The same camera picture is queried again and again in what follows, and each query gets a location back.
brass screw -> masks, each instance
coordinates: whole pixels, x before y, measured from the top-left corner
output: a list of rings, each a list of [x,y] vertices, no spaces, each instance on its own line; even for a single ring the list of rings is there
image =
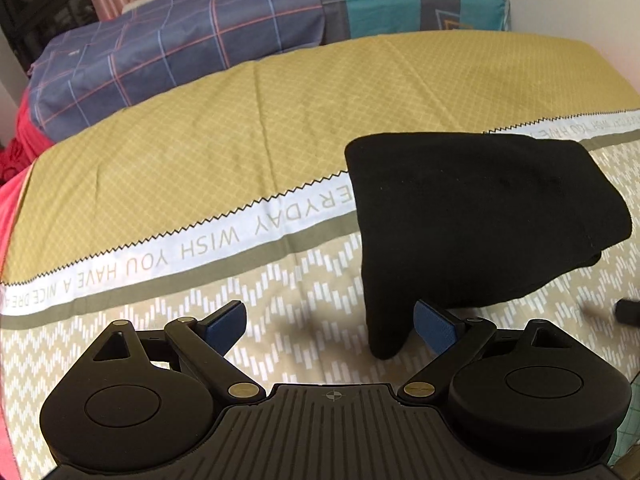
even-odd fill
[[[404,387],[404,392],[412,397],[429,397],[436,391],[435,386],[429,383],[409,383]]]
[[[229,387],[229,395],[236,399],[249,399],[260,393],[260,388],[251,383],[236,383]]]

plaid blanket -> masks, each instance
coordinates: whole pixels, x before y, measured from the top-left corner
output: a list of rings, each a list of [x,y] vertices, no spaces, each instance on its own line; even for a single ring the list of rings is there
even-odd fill
[[[156,0],[46,47],[30,118],[53,142],[248,60],[416,30],[505,30],[507,0]]]

black cloth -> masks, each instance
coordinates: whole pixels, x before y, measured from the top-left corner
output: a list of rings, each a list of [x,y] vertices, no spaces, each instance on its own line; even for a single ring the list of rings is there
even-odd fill
[[[377,134],[345,150],[362,234],[369,346],[395,355],[417,300],[521,298],[631,235],[624,199],[572,140]]]

black garment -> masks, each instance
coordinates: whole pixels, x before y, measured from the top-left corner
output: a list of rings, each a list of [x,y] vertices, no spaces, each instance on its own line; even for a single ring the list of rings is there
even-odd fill
[[[631,235],[626,204],[570,140],[379,134],[347,145],[373,355],[395,355],[415,301],[521,298]]]

yellow fabric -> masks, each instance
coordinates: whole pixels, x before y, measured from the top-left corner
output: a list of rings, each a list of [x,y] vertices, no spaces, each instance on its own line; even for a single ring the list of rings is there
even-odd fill
[[[346,168],[377,132],[485,132],[640,108],[586,44],[418,32],[248,62],[123,110],[44,153],[5,283],[226,214]]]

